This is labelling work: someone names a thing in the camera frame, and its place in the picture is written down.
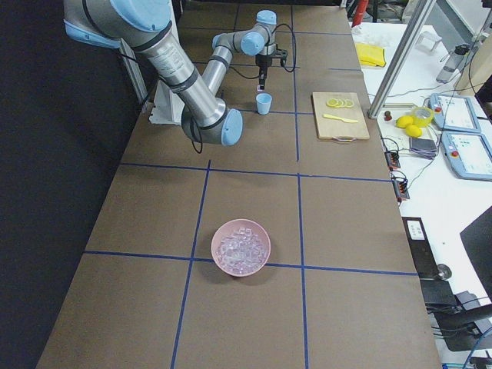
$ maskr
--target bowl of ice cubes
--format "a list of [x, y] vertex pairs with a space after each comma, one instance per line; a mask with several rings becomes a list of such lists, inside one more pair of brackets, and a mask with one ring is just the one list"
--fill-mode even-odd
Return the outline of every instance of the bowl of ice cubes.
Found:
[[234, 277], [259, 271], [270, 257], [268, 233], [255, 221], [234, 219], [223, 224], [212, 238], [215, 264]]

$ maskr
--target cup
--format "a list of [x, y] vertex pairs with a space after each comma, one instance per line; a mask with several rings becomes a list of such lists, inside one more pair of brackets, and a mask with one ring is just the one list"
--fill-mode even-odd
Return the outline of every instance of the cup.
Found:
[[271, 107], [271, 95], [266, 92], [262, 92], [256, 95], [256, 109], [261, 115], [266, 115], [270, 111]]

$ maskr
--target yellow towel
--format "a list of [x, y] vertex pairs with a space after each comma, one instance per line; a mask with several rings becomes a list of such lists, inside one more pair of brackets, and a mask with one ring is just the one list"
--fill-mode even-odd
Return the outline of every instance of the yellow towel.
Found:
[[384, 60], [384, 49], [379, 46], [368, 44], [355, 44], [359, 62], [361, 65], [370, 65], [371, 67], [384, 67], [386, 61]]

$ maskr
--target red object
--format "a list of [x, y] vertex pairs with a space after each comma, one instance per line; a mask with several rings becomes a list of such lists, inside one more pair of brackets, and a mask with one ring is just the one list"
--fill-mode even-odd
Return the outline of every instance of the red object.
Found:
[[352, 27], [359, 25], [364, 18], [364, 14], [366, 12], [367, 4], [369, 0], [360, 0], [357, 5], [357, 10], [355, 11], [354, 19], [352, 20]]

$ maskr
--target cutting board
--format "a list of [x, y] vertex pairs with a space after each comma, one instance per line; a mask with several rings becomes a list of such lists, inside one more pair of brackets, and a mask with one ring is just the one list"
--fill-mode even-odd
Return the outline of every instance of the cutting board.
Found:
[[[367, 130], [361, 104], [354, 92], [313, 92], [314, 118], [316, 120], [317, 136], [321, 140], [352, 142], [368, 140]], [[331, 98], [350, 99], [354, 102], [352, 108], [332, 108], [326, 105]], [[323, 118], [323, 114], [336, 115], [342, 118], [356, 119], [357, 123], [345, 123], [336, 119]]]

